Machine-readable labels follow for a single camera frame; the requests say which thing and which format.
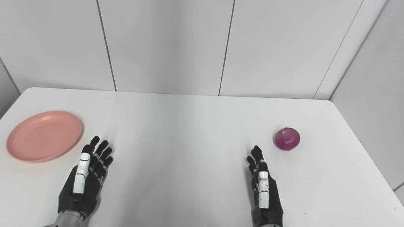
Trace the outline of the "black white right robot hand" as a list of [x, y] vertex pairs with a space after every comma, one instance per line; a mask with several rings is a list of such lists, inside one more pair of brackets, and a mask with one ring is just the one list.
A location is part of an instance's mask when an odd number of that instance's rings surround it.
[[271, 176], [262, 150], [255, 145], [246, 158], [252, 175], [251, 188], [254, 207], [252, 221], [256, 227], [283, 227], [284, 210], [276, 180]]

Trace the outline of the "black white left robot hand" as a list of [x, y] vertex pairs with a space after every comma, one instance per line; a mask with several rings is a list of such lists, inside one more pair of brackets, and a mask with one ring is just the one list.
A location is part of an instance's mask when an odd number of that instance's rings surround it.
[[59, 194], [58, 215], [73, 215], [85, 221], [96, 210], [98, 197], [113, 162], [107, 140], [94, 136], [81, 152], [79, 164], [72, 168]]

